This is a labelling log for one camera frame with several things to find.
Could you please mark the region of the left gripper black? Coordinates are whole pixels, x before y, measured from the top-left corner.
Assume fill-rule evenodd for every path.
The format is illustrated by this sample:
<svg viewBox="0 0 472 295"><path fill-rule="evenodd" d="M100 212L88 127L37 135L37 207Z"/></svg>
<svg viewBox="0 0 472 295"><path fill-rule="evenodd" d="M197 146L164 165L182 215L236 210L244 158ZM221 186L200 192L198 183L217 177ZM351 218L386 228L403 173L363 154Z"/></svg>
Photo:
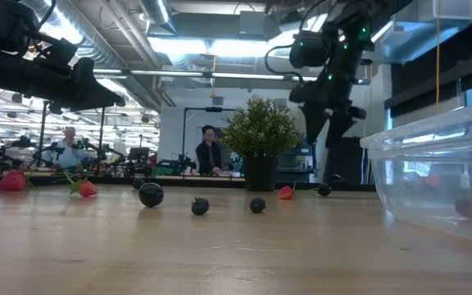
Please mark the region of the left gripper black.
<svg viewBox="0 0 472 295"><path fill-rule="evenodd" d="M0 53L0 89L65 104L72 111L124 106L125 100L97 82L93 60L78 60L74 79L20 57Z"/></svg>

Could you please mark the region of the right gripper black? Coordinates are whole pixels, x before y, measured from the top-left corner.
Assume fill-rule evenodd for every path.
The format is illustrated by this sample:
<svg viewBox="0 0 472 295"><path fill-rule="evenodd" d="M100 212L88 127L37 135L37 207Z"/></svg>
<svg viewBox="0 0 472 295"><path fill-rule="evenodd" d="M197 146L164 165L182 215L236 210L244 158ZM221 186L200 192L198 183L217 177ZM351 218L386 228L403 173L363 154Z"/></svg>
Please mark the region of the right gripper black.
<svg viewBox="0 0 472 295"><path fill-rule="evenodd" d="M331 148L355 124L352 118L364 120L366 110L355 107L349 99L352 86L358 79L350 75L335 75L322 72L316 80L298 84L289 94L288 100L301 104L306 122L306 141L312 145L323 129L331 110L329 130L325 146Z"/></svg>

